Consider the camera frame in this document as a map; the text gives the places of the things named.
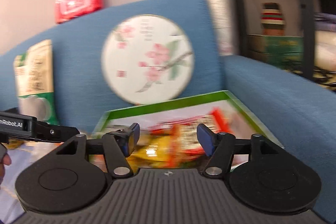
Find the person's left hand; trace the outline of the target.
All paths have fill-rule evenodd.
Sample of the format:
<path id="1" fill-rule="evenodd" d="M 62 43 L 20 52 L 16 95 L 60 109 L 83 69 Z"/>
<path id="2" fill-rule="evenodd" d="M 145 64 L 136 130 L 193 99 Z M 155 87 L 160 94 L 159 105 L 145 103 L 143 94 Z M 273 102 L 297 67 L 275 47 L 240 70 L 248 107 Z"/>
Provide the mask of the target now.
<path id="1" fill-rule="evenodd" d="M 6 154 L 0 163 L 0 184 L 3 182 L 3 179 L 5 177 L 6 169 L 5 166 L 10 166 L 12 163 L 11 157 Z"/>

